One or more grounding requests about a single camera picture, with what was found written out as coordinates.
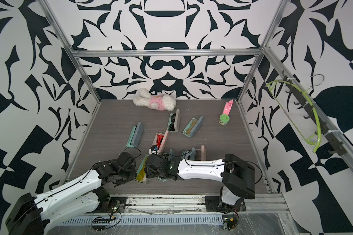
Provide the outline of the beige case yellow glasses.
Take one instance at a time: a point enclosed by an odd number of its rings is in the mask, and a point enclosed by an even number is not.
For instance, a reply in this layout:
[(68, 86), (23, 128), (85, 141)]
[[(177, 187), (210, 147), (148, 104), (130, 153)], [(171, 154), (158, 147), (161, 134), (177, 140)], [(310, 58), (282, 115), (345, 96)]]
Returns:
[(135, 178), (136, 182), (145, 183), (146, 180), (147, 180), (147, 176), (146, 176), (146, 173), (145, 173), (145, 162), (146, 162), (148, 157), (149, 157), (149, 155), (146, 154), (145, 157), (143, 158), (141, 164), (139, 165), (139, 168), (138, 168), (138, 170), (136, 172), (136, 174), (137, 174), (137, 176)]

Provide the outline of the grey case white sunglasses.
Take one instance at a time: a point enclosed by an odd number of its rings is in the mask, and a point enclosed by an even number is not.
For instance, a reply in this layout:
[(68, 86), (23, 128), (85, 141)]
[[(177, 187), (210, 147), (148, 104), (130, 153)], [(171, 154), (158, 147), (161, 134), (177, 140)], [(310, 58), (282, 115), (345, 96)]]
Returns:
[(183, 159), (196, 161), (197, 160), (197, 150), (196, 150), (196, 148), (193, 147), (191, 150), (184, 150), (182, 152), (181, 157)]

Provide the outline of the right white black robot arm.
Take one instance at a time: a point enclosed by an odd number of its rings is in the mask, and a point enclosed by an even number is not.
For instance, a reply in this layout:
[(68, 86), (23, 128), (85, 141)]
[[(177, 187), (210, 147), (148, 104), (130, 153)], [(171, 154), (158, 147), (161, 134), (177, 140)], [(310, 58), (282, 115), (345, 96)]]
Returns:
[(182, 157), (167, 159), (151, 154), (144, 163), (148, 179), (204, 179), (223, 183), (221, 203), (233, 206), (240, 199), (255, 199), (255, 168), (233, 154), (210, 161), (192, 161)]

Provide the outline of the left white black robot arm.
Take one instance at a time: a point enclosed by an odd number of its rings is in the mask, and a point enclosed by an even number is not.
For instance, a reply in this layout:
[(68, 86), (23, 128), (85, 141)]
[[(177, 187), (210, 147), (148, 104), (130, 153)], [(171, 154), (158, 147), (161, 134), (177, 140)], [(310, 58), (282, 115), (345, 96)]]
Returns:
[(46, 193), (21, 196), (5, 222), (10, 235), (43, 235), (78, 215), (107, 208), (107, 183), (120, 186), (136, 178), (136, 159), (122, 152), (117, 159), (94, 164), (78, 178)]

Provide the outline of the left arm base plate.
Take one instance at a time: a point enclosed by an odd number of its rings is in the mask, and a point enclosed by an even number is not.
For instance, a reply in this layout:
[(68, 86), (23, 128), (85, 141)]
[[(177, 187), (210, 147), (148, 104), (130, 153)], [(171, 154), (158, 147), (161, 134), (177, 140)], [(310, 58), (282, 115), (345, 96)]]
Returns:
[(126, 201), (127, 197), (125, 196), (111, 197), (110, 199), (105, 199), (103, 202), (100, 202), (97, 208), (90, 213), (122, 212), (126, 208)]

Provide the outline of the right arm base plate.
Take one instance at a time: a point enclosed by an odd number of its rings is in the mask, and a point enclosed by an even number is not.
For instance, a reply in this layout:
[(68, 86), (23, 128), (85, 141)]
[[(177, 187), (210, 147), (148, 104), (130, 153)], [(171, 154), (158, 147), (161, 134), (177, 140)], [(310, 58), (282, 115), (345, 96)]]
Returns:
[(220, 196), (205, 196), (205, 205), (207, 212), (219, 212), (219, 213), (230, 213), (230, 212), (245, 212), (246, 204), (243, 198), (236, 197), (237, 201), (234, 205), (229, 205), (221, 200)]

